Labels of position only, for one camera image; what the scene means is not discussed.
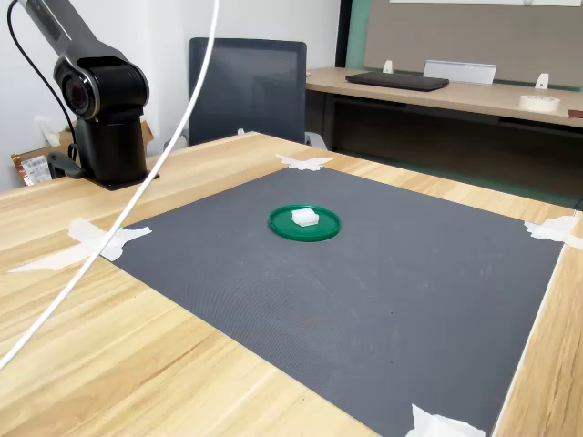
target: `desk leg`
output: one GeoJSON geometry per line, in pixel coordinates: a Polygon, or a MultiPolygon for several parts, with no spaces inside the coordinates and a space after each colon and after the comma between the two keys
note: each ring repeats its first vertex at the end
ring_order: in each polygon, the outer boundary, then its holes
{"type": "Polygon", "coordinates": [[[336,95],[326,93],[324,102],[324,117],[322,126],[322,137],[328,150],[334,150],[334,112],[336,95]]]}

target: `chair backrest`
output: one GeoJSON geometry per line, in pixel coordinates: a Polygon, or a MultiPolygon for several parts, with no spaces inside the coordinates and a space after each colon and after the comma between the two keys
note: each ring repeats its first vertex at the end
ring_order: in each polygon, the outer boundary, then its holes
{"type": "MultiPolygon", "coordinates": [[[[190,40],[190,93],[207,42],[190,40]]],[[[304,143],[306,52],[304,43],[217,39],[190,117],[190,144],[230,137],[241,128],[304,143]]]]}

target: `white sign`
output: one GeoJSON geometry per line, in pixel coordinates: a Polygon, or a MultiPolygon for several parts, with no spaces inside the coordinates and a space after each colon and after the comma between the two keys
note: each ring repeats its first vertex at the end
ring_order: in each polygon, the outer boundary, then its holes
{"type": "Polygon", "coordinates": [[[444,3],[449,5],[581,6],[582,0],[391,0],[391,3],[444,3]]]}

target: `white foam cube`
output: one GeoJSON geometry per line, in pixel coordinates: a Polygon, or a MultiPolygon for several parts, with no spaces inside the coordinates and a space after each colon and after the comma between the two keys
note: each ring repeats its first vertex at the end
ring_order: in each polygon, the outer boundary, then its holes
{"type": "Polygon", "coordinates": [[[291,221],[296,225],[305,228],[306,226],[317,225],[320,221],[320,216],[313,212],[310,208],[296,209],[291,212],[291,221]]]}

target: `laptop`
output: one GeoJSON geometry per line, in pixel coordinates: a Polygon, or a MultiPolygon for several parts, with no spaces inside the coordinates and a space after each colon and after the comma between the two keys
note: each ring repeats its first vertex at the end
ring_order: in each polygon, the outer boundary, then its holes
{"type": "Polygon", "coordinates": [[[449,85],[449,79],[434,77],[388,74],[378,71],[347,76],[346,80],[353,84],[386,86],[389,88],[410,89],[412,91],[435,91],[449,85]]]}

